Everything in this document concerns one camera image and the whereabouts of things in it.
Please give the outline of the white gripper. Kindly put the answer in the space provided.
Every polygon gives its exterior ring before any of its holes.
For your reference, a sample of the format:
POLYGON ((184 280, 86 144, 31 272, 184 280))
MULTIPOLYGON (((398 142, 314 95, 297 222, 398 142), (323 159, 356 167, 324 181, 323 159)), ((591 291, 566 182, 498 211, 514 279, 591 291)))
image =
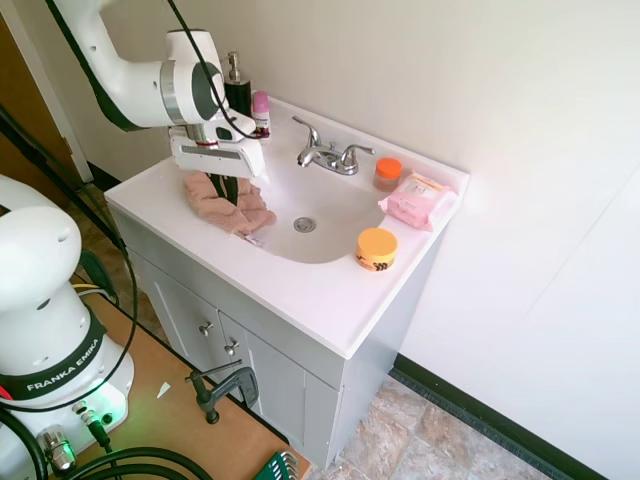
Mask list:
POLYGON ((215 147, 197 145, 178 133, 169 134, 169 144, 177 166, 183 170, 208 173, 219 198, 238 204, 238 178, 252 179, 266 171, 261 144, 244 139, 238 143, 222 142, 215 147), (225 189, 221 176, 225 177, 225 189))

